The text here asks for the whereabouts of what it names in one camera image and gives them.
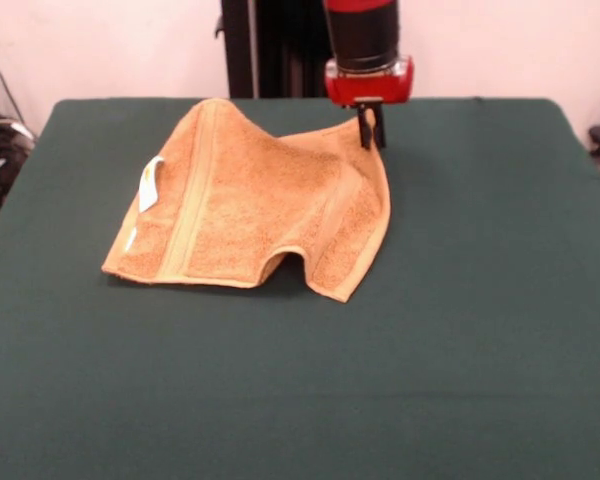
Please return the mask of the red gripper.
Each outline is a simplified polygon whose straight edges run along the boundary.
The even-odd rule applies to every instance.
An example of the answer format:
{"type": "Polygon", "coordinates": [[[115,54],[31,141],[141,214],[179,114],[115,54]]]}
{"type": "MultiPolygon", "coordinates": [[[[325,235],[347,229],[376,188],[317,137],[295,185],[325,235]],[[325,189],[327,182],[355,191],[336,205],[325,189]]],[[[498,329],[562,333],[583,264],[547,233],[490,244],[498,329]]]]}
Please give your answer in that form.
{"type": "Polygon", "coordinates": [[[378,149],[386,147],[382,104],[406,103],[412,92],[414,61],[398,58],[390,67],[371,73],[351,73],[342,70],[335,59],[325,66],[325,86],[328,98],[343,107],[356,106],[360,143],[370,150],[373,140],[378,149]],[[375,125],[369,120],[366,104],[372,106],[375,125]]]}

